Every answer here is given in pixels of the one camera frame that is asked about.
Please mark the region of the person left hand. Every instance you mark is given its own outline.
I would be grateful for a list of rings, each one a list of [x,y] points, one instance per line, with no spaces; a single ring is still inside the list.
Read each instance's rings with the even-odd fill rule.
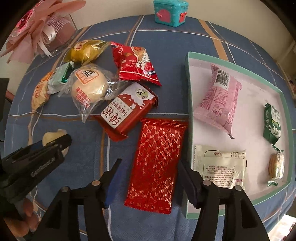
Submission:
[[[39,218],[34,212],[33,203],[27,199],[23,199],[21,205],[25,216],[21,220],[5,218],[4,222],[10,229],[14,237],[24,237],[29,231],[34,232],[39,225]]]

